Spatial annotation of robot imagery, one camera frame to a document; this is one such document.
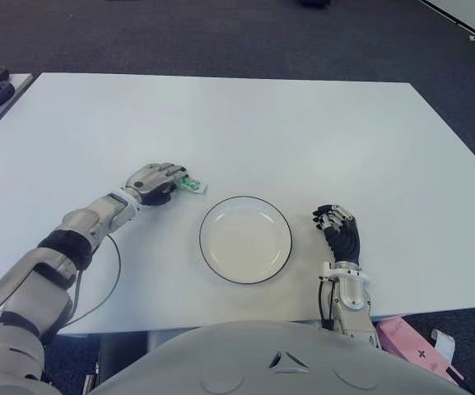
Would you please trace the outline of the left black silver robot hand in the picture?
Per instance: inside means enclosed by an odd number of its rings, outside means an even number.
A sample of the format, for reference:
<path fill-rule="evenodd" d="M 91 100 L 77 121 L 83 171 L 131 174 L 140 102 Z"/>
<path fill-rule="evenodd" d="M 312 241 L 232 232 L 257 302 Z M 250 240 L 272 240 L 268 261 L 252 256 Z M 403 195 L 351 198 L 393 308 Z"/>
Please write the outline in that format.
<path fill-rule="evenodd" d="M 181 165 L 171 163 L 143 166 L 126 182 L 124 190 L 141 205 L 157 207 L 166 204 L 176 190 L 176 182 L 187 175 Z"/>

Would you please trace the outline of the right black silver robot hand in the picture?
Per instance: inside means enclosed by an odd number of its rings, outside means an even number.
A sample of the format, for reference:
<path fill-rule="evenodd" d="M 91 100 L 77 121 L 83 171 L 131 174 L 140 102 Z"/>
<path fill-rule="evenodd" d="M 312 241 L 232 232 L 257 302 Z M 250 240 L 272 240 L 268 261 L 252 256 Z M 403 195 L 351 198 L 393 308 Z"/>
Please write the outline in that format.
<path fill-rule="evenodd" d="M 356 218 L 344 207 L 332 204 L 318 207 L 313 222 L 321 230 L 336 262 L 359 264 L 361 241 Z"/>

